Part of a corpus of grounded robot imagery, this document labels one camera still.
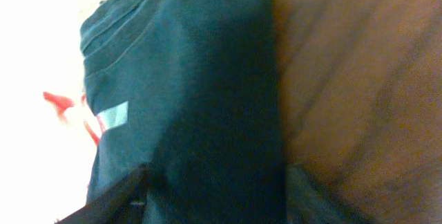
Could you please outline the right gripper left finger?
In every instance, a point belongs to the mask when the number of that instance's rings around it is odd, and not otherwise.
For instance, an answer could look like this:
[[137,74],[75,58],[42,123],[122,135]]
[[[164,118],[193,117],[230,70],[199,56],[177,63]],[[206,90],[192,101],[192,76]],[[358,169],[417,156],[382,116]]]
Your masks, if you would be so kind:
[[161,185],[162,175],[142,164],[57,224],[142,224],[147,194]]

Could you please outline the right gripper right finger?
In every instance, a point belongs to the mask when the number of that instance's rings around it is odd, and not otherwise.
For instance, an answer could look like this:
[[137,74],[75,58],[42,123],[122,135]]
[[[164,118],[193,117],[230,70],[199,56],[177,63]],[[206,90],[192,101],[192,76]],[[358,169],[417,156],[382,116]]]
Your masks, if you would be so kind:
[[365,224],[366,218],[332,198],[298,165],[286,167],[288,224]]

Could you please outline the navy garment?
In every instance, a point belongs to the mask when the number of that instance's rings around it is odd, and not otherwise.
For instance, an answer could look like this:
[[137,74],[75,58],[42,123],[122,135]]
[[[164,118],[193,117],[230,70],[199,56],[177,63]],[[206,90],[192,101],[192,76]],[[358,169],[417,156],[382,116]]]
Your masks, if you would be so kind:
[[286,221],[271,3],[105,0],[85,20],[88,202],[142,168],[145,223]]

